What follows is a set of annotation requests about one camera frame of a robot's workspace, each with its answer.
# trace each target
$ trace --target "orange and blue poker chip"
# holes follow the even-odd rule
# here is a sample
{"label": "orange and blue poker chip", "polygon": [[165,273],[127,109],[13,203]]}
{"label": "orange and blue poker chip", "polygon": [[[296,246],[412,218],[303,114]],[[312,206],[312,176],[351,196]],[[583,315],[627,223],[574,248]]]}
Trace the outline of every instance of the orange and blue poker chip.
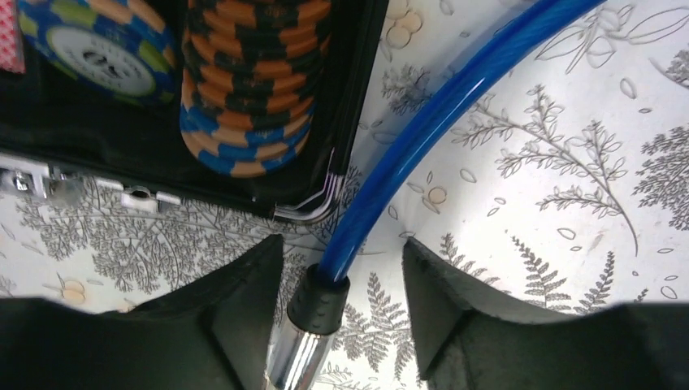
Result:
{"label": "orange and blue poker chip", "polygon": [[[188,112],[182,112],[190,124],[195,124],[190,120]],[[293,149],[310,130],[310,123],[305,123],[297,134],[277,142],[264,143],[256,146],[237,147],[217,141],[201,130],[198,126],[182,128],[182,132],[191,134],[196,141],[209,153],[216,157],[228,158],[236,161],[262,161],[278,157]]]}
{"label": "orange and blue poker chip", "polygon": [[182,52],[186,62],[185,67],[193,79],[202,83],[211,83],[227,93],[251,97],[268,97],[292,92],[313,82],[314,79],[318,79],[323,69],[323,62],[317,61],[312,64],[310,69],[301,73],[297,72],[275,79],[255,78],[237,75],[213,66],[201,57],[188,38],[182,41]]}
{"label": "orange and blue poker chip", "polygon": [[187,27],[190,34],[203,36],[215,49],[249,61],[296,58],[318,49],[319,45],[327,39],[327,34],[323,34],[313,35],[294,43],[283,44],[276,41],[271,45],[260,45],[226,37],[216,32],[204,22],[203,15],[194,11],[187,14]]}
{"label": "orange and blue poker chip", "polygon": [[189,149],[189,152],[198,162],[216,173],[242,179],[264,176],[267,173],[284,167],[299,155],[308,140],[307,133],[293,148],[290,148],[286,153],[278,157],[263,161],[239,161],[220,158],[204,149],[193,137],[192,133],[197,129],[189,120],[189,116],[186,114],[185,110],[180,111],[180,129],[182,131],[182,139],[187,145],[187,149]]}
{"label": "orange and blue poker chip", "polygon": [[207,63],[238,75],[251,75],[257,79],[288,77],[295,73],[309,72],[314,66],[321,66],[330,43],[328,37],[318,49],[295,58],[249,61],[215,49],[201,35],[191,35],[189,38],[190,45],[185,49],[198,54],[199,63]]}
{"label": "orange and blue poker chip", "polygon": [[315,24],[330,14],[330,0],[282,4],[252,4],[239,0],[201,0],[224,19],[251,28],[299,27]]}
{"label": "orange and blue poker chip", "polygon": [[195,3],[189,7],[189,12],[199,15],[208,29],[224,37],[260,46],[280,46],[304,41],[311,37],[322,38],[329,35],[332,29],[332,18],[329,15],[315,24],[296,28],[257,29],[227,21],[214,11],[195,6]]}
{"label": "orange and blue poker chip", "polygon": [[225,110],[240,111],[250,115],[273,115],[287,111],[302,102],[313,101],[319,81],[318,78],[313,78],[309,84],[278,96],[241,96],[236,93],[225,93],[211,83],[196,79],[191,69],[186,70],[187,76],[196,83],[198,93],[209,103]]}
{"label": "orange and blue poker chip", "polygon": [[217,107],[208,102],[197,90],[193,90],[191,94],[193,104],[204,115],[213,118],[223,126],[241,128],[245,131],[267,130],[286,126],[295,119],[301,118],[314,105],[314,98],[309,97],[286,111],[269,115],[251,115],[241,111]]}
{"label": "orange and blue poker chip", "polygon": [[314,114],[312,107],[301,118],[283,127],[247,132],[238,128],[226,128],[220,125],[217,120],[204,115],[193,105],[190,107],[183,105],[182,110],[186,110],[189,120],[211,138],[230,146],[245,148],[281,142],[294,137],[303,127],[310,127],[311,118]]}

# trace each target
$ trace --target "leaf pattern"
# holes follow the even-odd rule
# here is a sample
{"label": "leaf pattern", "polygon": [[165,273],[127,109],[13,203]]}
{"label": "leaf pattern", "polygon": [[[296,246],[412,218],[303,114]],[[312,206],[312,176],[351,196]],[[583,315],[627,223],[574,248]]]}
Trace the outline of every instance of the leaf pattern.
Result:
{"label": "leaf pattern", "polygon": [[332,365],[330,362],[321,370],[320,375],[315,380],[317,384],[329,384],[332,390],[380,390],[370,384],[354,381],[352,371],[340,366]]}
{"label": "leaf pattern", "polygon": [[12,297],[12,291],[17,288],[15,282],[0,275],[0,297]]}
{"label": "leaf pattern", "polygon": [[629,27],[635,11],[631,4],[621,8],[599,6],[546,42],[535,59],[571,57],[565,74],[570,74],[583,59],[598,69],[618,52],[618,43],[647,45],[678,32],[689,21],[689,6],[681,6],[657,12]]}
{"label": "leaf pattern", "polygon": [[636,99],[639,96],[636,92],[636,85],[627,77],[620,80],[620,90],[629,99]]}
{"label": "leaf pattern", "polygon": [[440,0],[440,12],[447,16],[454,15],[453,0]]}
{"label": "leaf pattern", "polygon": [[381,93],[395,114],[404,115],[420,110],[433,97],[427,90],[429,81],[428,71],[407,64],[400,71],[385,71]]}
{"label": "leaf pattern", "polygon": [[680,50],[665,71],[661,71],[677,85],[689,89],[689,50]]}
{"label": "leaf pattern", "polygon": [[[598,219],[620,216],[630,230],[635,253],[638,254],[639,242],[635,228],[613,193],[612,183],[628,173],[624,169],[626,158],[615,155],[622,147],[622,143],[616,140],[617,134],[611,134],[601,122],[592,121],[581,131],[580,136],[565,139],[563,134],[557,132],[558,115],[565,107],[557,105],[540,84],[526,95],[534,99],[524,110],[525,114],[531,115],[530,122],[514,122],[508,115],[497,114],[492,110],[490,101],[479,102],[474,105],[474,114],[470,117],[471,128],[458,134],[457,143],[475,149],[493,137],[507,141],[515,131],[526,133],[530,140],[518,153],[508,149],[501,151],[502,157],[496,160],[500,164],[500,175],[508,179],[522,167],[535,166],[536,169],[558,171],[560,176],[575,176],[587,180],[593,184],[592,188],[572,184],[568,189],[562,190],[555,186],[552,194],[536,202],[536,205],[541,211],[550,206],[564,210],[576,205],[591,210]],[[580,158],[575,150],[584,152],[588,160]]]}
{"label": "leaf pattern", "polygon": [[16,240],[15,238],[15,233],[12,232],[7,226],[5,226],[3,223],[0,223],[0,227],[2,227],[2,230],[5,232],[7,237],[10,238],[10,240]]}
{"label": "leaf pattern", "polygon": [[677,295],[677,292],[674,291],[674,288],[671,288],[670,286],[663,286],[661,287],[661,295],[667,299],[675,300],[679,298]]}
{"label": "leaf pattern", "polygon": [[644,301],[646,298],[646,294],[648,294],[648,288],[644,288],[641,290],[641,293],[634,299],[634,303],[641,303]]}
{"label": "leaf pattern", "polygon": [[589,288],[584,293],[586,299],[579,300],[581,306],[576,306],[574,311],[577,314],[590,314],[603,309],[606,304],[605,299],[610,296],[609,291],[613,283],[613,271],[615,268],[615,254],[608,252],[608,259],[605,262],[603,273],[599,275],[600,281],[596,282],[594,288]]}
{"label": "leaf pattern", "polygon": [[[452,233],[447,233],[440,238],[440,256],[453,267],[459,268],[459,271],[474,276],[476,279],[480,279],[480,277],[488,271],[487,268],[483,267],[474,268],[476,262],[465,262],[465,255],[457,255],[457,251],[458,249],[455,245]],[[497,276],[488,276],[482,279],[482,281],[489,286],[493,285],[498,280],[500,280],[500,278]]]}
{"label": "leaf pattern", "polygon": [[669,134],[658,134],[641,147],[641,153],[654,157],[641,165],[636,175],[643,179],[633,195],[643,195],[639,207],[661,206],[672,211],[668,225],[689,230],[689,125],[673,128]]}
{"label": "leaf pattern", "polygon": [[381,128],[383,120],[378,119],[370,125],[365,122],[359,122],[358,128],[364,131],[370,132],[373,141],[378,142],[381,145],[390,145],[397,139],[397,134],[388,131],[386,128]]}
{"label": "leaf pattern", "polygon": [[558,292],[559,288],[566,283],[567,278],[557,278],[558,270],[549,271],[550,263],[544,262],[541,258],[537,258],[531,248],[524,245],[517,237],[512,237],[512,242],[518,248],[522,258],[525,258],[524,265],[529,275],[526,277],[528,284],[526,295],[533,297],[542,297],[539,300],[528,299],[526,302],[555,311],[570,310],[571,306],[565,305],[566,302],[572,299],[568,294]]}
{"label": "leaf pattern", "polygon": [[332,348],[335,351],[343,349],[352,361],[366,358],[375,372],[379,371],[380,363],[390,354],[390,349],[395,349],[394,370],[399,380],[414,357],[409,315],[401,308],[400,302],[392,302],[392,297],[382,288],[374,272],[369,276],[367,292],[370,317],[347,304],[344,325]]}
{"label": "leaf pattern", "polygon": [[418,184],[407,183],[407,185],[408,185],[409,188],[410,188],[412,191],[414,191],[415,193],[424,193],[423,187],[420,186],[420,185],[418,185]]}

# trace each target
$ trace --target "floral pattern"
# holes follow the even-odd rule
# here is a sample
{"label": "floral pattern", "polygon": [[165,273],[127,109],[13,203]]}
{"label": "floral pattern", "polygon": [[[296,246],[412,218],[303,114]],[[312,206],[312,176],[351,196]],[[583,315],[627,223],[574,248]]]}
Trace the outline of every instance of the floral pattern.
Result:
{"label": "floral pattern", "polygon": [[[342,202],[321,223],[287,225],[199,201],[142,214],[92,181],[71,209],[6,195],[0,297],[126,312],[279,232],[277,324],[379,156],[461,68],[448,54],[471,52],[533,3],[391,0]],[[494,288],[572,315],[689,299],[687,24],[687,0],[610,0],[458,120],[360,251],[343,327],[314,388],[426,388],[400,268],[410,236]]]}

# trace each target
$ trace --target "cable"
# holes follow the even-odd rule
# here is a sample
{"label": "cable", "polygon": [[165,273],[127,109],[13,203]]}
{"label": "cable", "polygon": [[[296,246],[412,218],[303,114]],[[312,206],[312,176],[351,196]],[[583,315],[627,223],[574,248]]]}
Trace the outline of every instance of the cable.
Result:
{"label": "cable", "polygon": [[324,282],[341,283],[375,222],[433,145],[536,46],[604,0],[540,0],[485,45],[414,116],[359,190],[318,265]]}

